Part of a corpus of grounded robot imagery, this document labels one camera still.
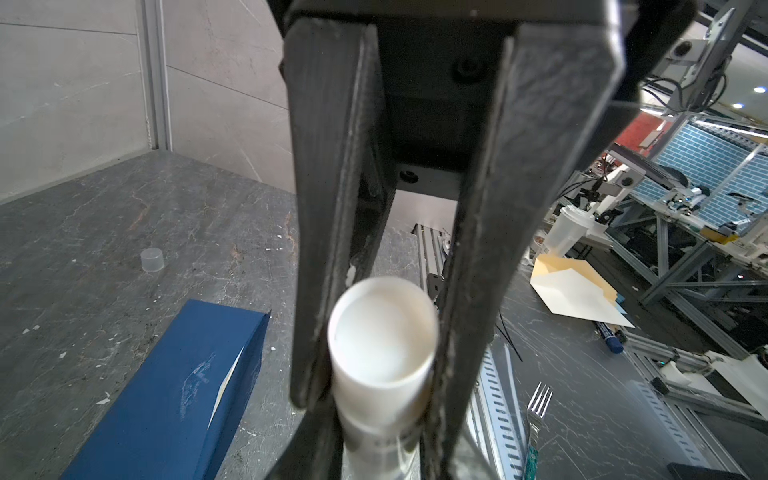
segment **white lid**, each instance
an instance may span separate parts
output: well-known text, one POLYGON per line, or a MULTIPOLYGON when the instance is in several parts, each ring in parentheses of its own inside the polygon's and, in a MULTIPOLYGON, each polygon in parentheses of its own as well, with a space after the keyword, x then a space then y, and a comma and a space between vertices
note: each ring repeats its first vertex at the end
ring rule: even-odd
POLYGON ((594 215, 587 211, 579 210, 573 205, 566 205, 560 210, 560 215, 565 215, 570 221, 578 223, 582 227, 591 227, 594 224, 594 215))

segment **blue brick wall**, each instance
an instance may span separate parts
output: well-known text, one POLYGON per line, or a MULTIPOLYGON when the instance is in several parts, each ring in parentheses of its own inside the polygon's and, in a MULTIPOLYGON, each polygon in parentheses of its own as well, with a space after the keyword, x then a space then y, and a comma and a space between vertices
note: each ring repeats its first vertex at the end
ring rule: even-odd
MULTIPOLYGON (((749 150, 736 146, 714 134, 689 124, 659 155, 659 164, 676 168, 686 174, 694 185, 714 190, 730 172, 749 154, 749 150)), ((725 195, 736 191, 759 199, 758 210, 768 207, 768 197, 761 195, 768 187, 768 157, 758 156, 735 179, 729 182, 721 195, 700 210, 699 216, 715 225, 743 218, 736 202, 725 195)), ((662 198, 667 191, 650 180, 643 180, 635 191, 652 199, 662 198)))

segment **metal fork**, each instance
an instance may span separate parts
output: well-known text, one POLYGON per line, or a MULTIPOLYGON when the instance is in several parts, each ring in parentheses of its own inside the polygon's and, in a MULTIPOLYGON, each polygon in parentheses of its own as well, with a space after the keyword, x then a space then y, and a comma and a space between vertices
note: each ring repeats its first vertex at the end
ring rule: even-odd
POLYGON ((538 464, 538 433, 544 425, 544 414, 549 407, 549 401, 552 399, 552 389, 548 386, 538 383, 536 391, 533 392, 531 401, 528 402, 528 410, 525 417, 528 419, 530 432, 528 433, 528 455, 525 459, 525 480, 534 480, 536 478, 536 465, 538 464))

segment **white debris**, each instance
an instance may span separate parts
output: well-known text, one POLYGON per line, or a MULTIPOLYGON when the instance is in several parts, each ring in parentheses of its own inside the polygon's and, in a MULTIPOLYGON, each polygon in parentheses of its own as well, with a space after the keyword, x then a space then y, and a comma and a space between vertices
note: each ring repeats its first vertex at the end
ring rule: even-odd
POLYGON ((107 394, 107 398, 96 402, 96 405, 107 405, 109 403, 109 392, 104 392, 104 393, 107 394))

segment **light strip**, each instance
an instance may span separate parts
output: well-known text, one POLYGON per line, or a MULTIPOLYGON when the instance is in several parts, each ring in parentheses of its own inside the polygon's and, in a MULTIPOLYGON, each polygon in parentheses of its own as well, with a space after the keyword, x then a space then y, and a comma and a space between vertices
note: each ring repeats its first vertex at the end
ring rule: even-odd
POLYGON ((740 128, 734 128, 734 127, 726 127, 725 125, 711 124, 710 122, 704 121, 704 120, 696 120, 696 123, 698 123, 699 125, 709 125, 710 127, 723 128, 724 130, 735 131, 737 133, 751 135, 753 137, 768 138, 768 134, 760 134, 755 131, 741 130, 740 128))

